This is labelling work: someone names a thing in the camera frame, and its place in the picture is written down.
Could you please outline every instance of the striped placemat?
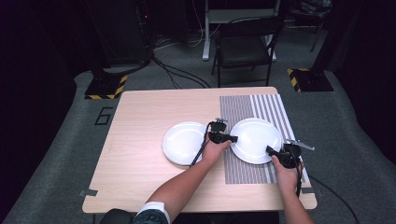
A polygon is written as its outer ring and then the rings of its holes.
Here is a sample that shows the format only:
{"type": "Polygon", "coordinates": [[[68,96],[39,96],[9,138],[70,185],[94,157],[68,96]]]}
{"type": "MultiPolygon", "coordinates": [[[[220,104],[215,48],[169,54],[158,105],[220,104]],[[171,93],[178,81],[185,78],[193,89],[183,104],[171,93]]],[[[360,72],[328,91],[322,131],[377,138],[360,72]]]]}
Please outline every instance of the striped placemat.
{"type": "MultiPolygon", "coordinates": [[[[257,118],[274,124],[284,140],[295,139],[279,94],[220,96],[219,99],[221,118],[228,120],[226,133],[230,133],[233,126],[242,119],[257,118]]],[[[277,183],[271,162],[250,164],[240,160],[230,149],[225,150],[224,162],[226,184],[277,183]]],[[[305,169],[302,180],[309,181],[305,169]]]]}

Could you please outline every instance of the plate rim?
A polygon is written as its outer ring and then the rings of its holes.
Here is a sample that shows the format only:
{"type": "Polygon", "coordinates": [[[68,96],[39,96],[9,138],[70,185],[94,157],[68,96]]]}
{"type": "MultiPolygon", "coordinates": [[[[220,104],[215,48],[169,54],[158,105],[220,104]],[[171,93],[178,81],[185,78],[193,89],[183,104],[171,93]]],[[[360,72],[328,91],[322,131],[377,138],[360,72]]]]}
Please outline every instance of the plate rim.
{"type": "MultiPolygon", "coordinates": [[[[237,123],[235,123],[235,125],[232,127],[232,129],[231,129],[231,131],[230,131],[230,134],[232,134],[234,127],[236,127],[238,124],[240,124],[240,123],[242,123],[242,122],[246,122],[247,120],[260,120],[260,121],[264,121],[264,123],[267,123],[267,124],[271,125],[272,128],[274,128],[274,129],[276,130],[276,132],[278,133],[279,138],[280,138],[280,145],[281,145],[281,147],[282,147],[283,142],[284,142],[282,133],[279,131],[279,129],[278,129],[273,123],[271,123],[270,121],[268,121],[268,120],[266,120],[266,119],[259,119],[259,118],[241,119],[241,120],[239,120],[237,123]]],[[[265,163],[268,163],[269,161],[271,161],[271,158],[269,158],[269,160],[267,160],[267,161],[260,161],[260,162],[249,161],[249,160],[242,159],[242,158],[238,155],[238,153],[235,153],[235,151],[234,151],[234,146],[235,146],[236,144],[237,144],[237,143],[232,143],[232,144],[231,144],[231,150],[232,150],[233,154],[235,154],[235,156],[238,157],[238,159],[240,159],[241,161],[244,161],[244,162],[247,162],[247,163],[251,163],[251,164],[265,164],[265,163]]]]}
{"type": "Polygon", "coordinates": [[[204,129],[206,129],[206,126],[205,126],[204,124],[202,124],[202,123],[200,123],[200,122],[196,122],[196,121],[182,121],[182,122],[177,123],[177,124],[175,124],[174,126],[172,126],[172,127],[166,132],[166,134],[163,136],[163,155],[165,156],[165,158],[168,159],[170,162],[176,164],[176,165],[186,166],[186,165],[189,165],[189,164],[185,164],[185,163],[183,163],[183,162],[175,161],[175,160],[173,160],[172,158],[170,158],[170,157],[166,154],[166,152],[165,152],[166,137],[168,136],[168,134],[169,134],[173,129],[175,129],[177,126],[182,125],[182,124],[194,124],[194,125],[197,125],[197,124],[198,124],[199,127],[203,127],[204,129]]]}

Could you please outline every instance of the paper plate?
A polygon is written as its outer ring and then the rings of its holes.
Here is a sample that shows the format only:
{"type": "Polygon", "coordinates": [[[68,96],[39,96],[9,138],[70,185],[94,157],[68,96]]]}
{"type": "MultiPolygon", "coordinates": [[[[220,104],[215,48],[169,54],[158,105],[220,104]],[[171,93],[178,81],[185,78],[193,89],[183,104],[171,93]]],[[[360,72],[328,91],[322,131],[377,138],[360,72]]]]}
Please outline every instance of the paper plate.
{"type": "Polygon", "coordinates": [[[283,138],[277,128],[264,119],[243,119],[239,121],[230,135],[238,136],[238,141],[231,144],[233,153],[253,164],[263,164],[271,160],[265,149],[270,146],[275,151],[282,147],[283,138]]]}
{"type": "Polygon", "coordinates": [[[201,148],[205,130],[206,126],[193,121],[181,122],[172,127],[163,139],[165,157],[178,165],[190,165],[201,148]]]}

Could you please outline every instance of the wooden table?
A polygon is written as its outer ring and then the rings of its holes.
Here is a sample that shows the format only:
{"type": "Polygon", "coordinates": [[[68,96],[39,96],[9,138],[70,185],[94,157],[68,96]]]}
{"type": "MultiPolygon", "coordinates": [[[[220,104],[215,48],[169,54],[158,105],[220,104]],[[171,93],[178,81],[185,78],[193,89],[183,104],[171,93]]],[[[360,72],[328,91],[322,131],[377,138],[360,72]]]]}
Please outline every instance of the wooden table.
{"type": "MultiPolygon", "coordinates": [[[[100,214],[119,208],[137,212],[156,188],[187,169],[163,155],[166,132],[183,121],[206,125],[220,117],[220,96],[249,94],[277,91],[258,87],[124,92],[90,184],[90,189],[98,192],[86,196],[83,211],[100,214]]],[[[300,199],[306,209],[317,206],[315,194],[302,194],[300,199]]],[[[276,184],[226,185],[221,158],[183,212],[282,209],[276,184]]]]}

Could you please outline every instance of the hand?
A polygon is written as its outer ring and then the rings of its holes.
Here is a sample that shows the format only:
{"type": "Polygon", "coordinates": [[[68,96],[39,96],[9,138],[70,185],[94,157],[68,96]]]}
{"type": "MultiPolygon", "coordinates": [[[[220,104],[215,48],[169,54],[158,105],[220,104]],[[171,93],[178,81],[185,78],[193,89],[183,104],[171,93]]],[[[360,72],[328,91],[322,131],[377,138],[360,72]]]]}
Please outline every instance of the hand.
{"type": "MultiPolygon", "coordinates": [[[[277,158],[277,156],[272,156],[272,161],[276,169],[276,178],[280,191],[283,193],[293,193],[297,188],[297,169],[287,169],[285,168],[277,158]]],[[[300,171],[304,168],[303,163],[300,163],[300,171]]]]}
{"type": "Polygon", "coordinates": [[[229,147],[231,141],[228,140],[226,142],[216,144],[210,141],[209,136],[206,136],[206,146],[202,153],[202,161],[209,162],[210,165],[216,163],[219,160],[220,156],[222,155],[222,151],[229,147]]]}

